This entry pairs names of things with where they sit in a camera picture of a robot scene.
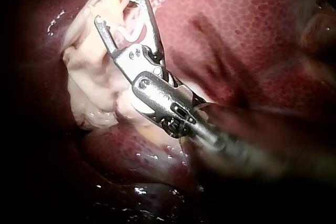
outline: metal instrument jaw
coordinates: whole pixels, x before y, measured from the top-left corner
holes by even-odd
[[[133,107],[168,135],[185,136],[187,125],[197,120],[192,115],[193,107],[205,101],[166,70],[159,29],[149,0],[130,1],[139,6],[146,25],[146,35],[140,43],[119,49],[106,21],[97,16],[94,24],[108,54],[131,84]]]

